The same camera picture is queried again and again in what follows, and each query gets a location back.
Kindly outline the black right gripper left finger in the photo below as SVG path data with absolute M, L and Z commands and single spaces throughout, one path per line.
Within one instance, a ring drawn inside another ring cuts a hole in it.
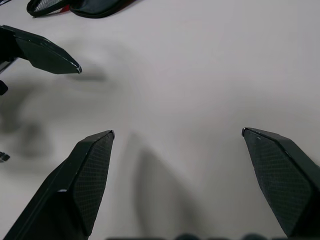
M 106 188 L 115 133 L 79 141 L 40 185 L 3 240 L 88 240 Z

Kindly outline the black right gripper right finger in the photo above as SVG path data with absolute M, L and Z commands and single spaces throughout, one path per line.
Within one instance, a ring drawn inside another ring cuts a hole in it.
M 258 185 L 285 235 L 320 240 L 320 166 L 277 133 L 245 127 L 241 135 Z

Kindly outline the red and black paddle case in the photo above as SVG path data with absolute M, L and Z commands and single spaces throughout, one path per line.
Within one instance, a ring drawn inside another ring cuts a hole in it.
M 52 14 L 65 7 L 84 18 L 104 18 L 118 12 L 128 0 L 30 0 L 27 12 L 37 18 Z

